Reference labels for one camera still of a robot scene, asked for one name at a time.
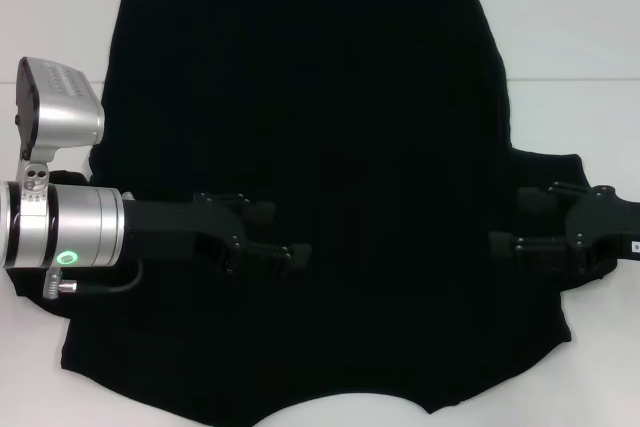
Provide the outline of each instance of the black cloth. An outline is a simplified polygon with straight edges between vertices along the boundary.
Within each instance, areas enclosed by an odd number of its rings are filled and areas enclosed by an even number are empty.
[[[478,0],[122,0],[103,104],[93,183],[274,201],[265,240],[314,251],[292,282],[148,262],[130,293],[56,304],[39,273],[14,274],[18,294],[71,319],[63,368],[249,427],[346,392],[433,412],[571,339],[571,286],[489,258],[488,232],[516,225],[517,186],[586,179],[577,156],[511,147]]]

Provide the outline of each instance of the green led light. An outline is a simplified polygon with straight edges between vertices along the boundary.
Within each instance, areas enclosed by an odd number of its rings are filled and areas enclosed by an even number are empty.
[[[71,265],[75,264],[78,261],[78,254],[71,250],[65,250],[61,254],[56,257],[56,260],[59,264],[62,265]]]

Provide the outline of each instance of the white table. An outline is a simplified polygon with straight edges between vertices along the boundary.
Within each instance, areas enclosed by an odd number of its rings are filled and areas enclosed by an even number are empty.
[[[636,0],[481,0],[507,67],[517,148],[580,153],[592,184],[640,201],[640,13]],[[15,174],[15,71],[23,55],[87,73],[100,94],[119,0],[0,0],[0,178]],[[87,150],[53,168],[83,169]],[[635,426],[640,408],[640,264],[563,294],[574,341],[523,375],[427,415],[407,401],[346,395],[261,427]],[[60,369],[67,323],[0,275],[0,425],[188,426]],[[73,409],[68,409],[73,399]]]

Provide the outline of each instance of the black cable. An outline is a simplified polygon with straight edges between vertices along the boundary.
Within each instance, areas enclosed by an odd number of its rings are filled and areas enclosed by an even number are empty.
[[[94,282],[78,282],[78,286],[76,287],[77,294],[120,294],[122,292],[127,292],[128,290],[133,289],[136,285],[140,283],[142,280],[142,274],[144,271],[144,264],[142,263],[142,259],[138,259],[138,273],[135,278],[124,285],[105,285],[105,284],[97,284]]]

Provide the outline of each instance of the white surface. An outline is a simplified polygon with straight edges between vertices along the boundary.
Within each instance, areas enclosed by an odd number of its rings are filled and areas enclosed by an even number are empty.
[[[0,178],[15,174],[14,82],[23,55],[51,58],[104,80],[119,0],[0,0]],[[640,13],[635,0],[481,0],[511,79],[514,145],[578,152],[589,180],[640,201]],[[95,85],[100,93],[101,84]],[[83,169],[86,150],[54,168]],[[525,374],[427,415],[401,399],[349,395],[286,409],[260,427],[511,427],[637,425],[640,266],[563,296],[574,341]],[[0,426],[197,425],[60,369],[66,321],[17,298],[0,275]],[[73,399],[73,410],[65,407]]]

